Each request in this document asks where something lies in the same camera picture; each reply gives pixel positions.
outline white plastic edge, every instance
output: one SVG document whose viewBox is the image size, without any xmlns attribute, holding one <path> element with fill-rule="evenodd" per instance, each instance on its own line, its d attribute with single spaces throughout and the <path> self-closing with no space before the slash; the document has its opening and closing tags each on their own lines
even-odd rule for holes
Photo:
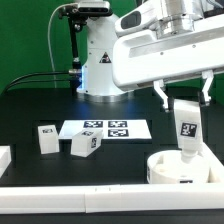
<svg viewBox="0 0 224 224">
<path fill-rule="evenodd" d="M 207 184 L 0 188 L 0 214 L 224 208 L 224 167 L 204 144 Z"/>
</svg>

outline small white box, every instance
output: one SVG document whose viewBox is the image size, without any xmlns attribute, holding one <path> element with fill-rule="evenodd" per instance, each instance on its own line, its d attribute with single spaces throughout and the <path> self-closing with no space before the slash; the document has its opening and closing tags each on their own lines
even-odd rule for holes
<svg viewBox="0 0 224 224">
<path fill-rule="evenodd" d="M 41 154 L 59 152 L 59 139 L 55 125 L 38 127 Z"/>
<path fill-rule="evenodd" d="M 101 145 L 103 130 L 84 129 L 72 137 L 71 154 L 87 157 Z"/>
<path fill-rule="evenodd" d="M 0 146 L 0 177 L 3 175 L 11 162 L 11 152 L 9 146 Z"/>
</svg>

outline black table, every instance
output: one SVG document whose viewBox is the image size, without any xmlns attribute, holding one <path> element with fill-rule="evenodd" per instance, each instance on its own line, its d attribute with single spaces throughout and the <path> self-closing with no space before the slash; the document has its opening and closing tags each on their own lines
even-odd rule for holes
<svg viewBox="0 0 224 224">
<path fill-rule="evenodd" d="M 197 100 L 197 89 L 170 88 L 179 99 Z M 12 163 L 0 187 L 147 184 L 148 157 L 177 149 L 173 113 L 165 113 L 151 88 L 129 100 L 93 103 L 74 98 L 69 89 L 18 89 L 0 97 L 0 145 L 10 145 Z M 224 160 L 224 106 L 201 108 L 204 141 Z M 103 140 L 87 158 L 70 155 L 71 142 L 60 141 L 60 153 L 41 155 L 37 127 L 64 120 L 146 119 L 152 140 Z M 1 215 L 0 223 L 223 223 L 224 210 L 142 211 L 96 214 Z"/>
</svg>

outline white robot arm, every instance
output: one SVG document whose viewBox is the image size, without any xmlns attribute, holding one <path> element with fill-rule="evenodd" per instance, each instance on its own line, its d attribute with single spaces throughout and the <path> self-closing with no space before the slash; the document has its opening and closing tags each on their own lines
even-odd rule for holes
<svg viewBox="0 0 224 224">
<path fill-rule="evenodd" d="M 154 86 L 167 110 L 166 83 L 202 76 L 208 104 L 213 75 L 224 71 L 223 6 L 222 0 L 148 0 L 120 18 L 115 84 L 126 91 Z"/>
</svg>

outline white cylinder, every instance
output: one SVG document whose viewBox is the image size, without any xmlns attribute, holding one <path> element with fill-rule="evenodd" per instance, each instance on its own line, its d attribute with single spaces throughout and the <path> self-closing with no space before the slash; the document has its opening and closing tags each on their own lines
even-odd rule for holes
<svg viewBox="0 0 224 224">
<path fill-rule="evenodd" d="M 201 156 L 190 163 L 181 160 L 181 151 L 170 150 L 153 154 L 147 161 L 150 184 L 207 183 L 209 164 Z"/>
</svg>

